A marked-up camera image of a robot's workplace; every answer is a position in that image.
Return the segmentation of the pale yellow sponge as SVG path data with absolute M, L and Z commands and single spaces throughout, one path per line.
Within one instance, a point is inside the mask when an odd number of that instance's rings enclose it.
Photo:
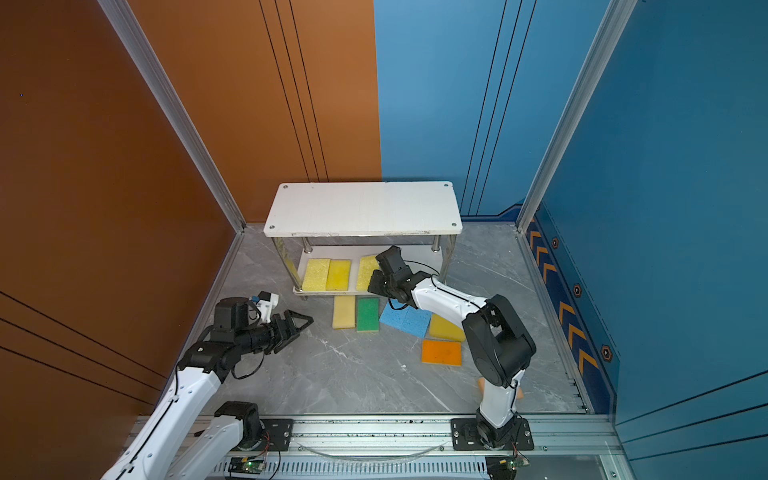
M 356 326 L 356 297 L 336 296 L 333 304 L 332 328 L 353 329 Z

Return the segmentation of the yellow porous sponge large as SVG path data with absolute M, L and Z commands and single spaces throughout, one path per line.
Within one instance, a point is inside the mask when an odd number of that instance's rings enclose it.
M 331 260 L 310 259 L 306 264 L 306 270 L 302 281 L 304 292 L 324 292 L 327 290 L 327 281 Z

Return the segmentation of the bright yellow foam sponge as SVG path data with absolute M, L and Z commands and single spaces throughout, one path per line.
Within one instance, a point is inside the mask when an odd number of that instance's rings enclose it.
M 326 290 L 343 292 L 349 289 L 352 262 L 347 259 L 331 259 L 329 263 Z

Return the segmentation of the white two-tier shelf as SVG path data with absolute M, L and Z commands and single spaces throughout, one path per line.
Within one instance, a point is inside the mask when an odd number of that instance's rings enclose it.
M 447 180 L 283 183 L 264 225 L 300 296 L 327 294 L 303 288 L 315 259 L 350 262 L 347 288 L 331 295 L 363 294 L 357 289 L 360 260 L 391 244 L 400 246 L 405 260 L 444 280 L 462 230 Z

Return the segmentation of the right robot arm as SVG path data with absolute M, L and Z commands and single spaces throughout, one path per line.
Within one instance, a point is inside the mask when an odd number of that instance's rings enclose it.
M 474 365 L 484 379 L 475 444 L 490 450 L 533 450 L 531 428 L 518 414 L 516 400 L 537 347 L 510 301 L 502 295 L 472 296 L 427 272 L 413 272 L 397 246 L 378 254 L 376 260 L 370 293 L 434 313 L 463 329 Z

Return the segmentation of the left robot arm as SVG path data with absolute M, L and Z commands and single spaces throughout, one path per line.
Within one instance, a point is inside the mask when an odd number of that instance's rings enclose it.
M 106 473 L 107 479 L 205 479 L 219 466 L 226 476 L 274 478 L 290 446 L 289 419 L 264 420 L 256 404 L 227 401 L 188 447 L 182 446 L 208 401 L 243 356 L 277 354 L 313 324 L 308 315 L 276 313 L 276 294 L 230 297 L 214 308 L 214 321 L 176 364 L 171 384 L 141 431 Z

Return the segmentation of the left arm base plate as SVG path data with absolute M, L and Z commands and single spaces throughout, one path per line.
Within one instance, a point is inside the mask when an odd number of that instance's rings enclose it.
M 247 421 L 236 449 L 246 452 L 286 452 L 290 447 L 293 427 L 294 420 L 290 418 L 260 419 L 258 424 Z

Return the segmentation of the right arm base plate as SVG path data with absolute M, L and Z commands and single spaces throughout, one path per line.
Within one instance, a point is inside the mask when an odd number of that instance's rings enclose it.
M 453 418 L 449 425 L 455 451 L 532 451 L 535 448 L 529 422 L 520 416 L 513 417 L 501 428 L 493 427 L 482 416 Z

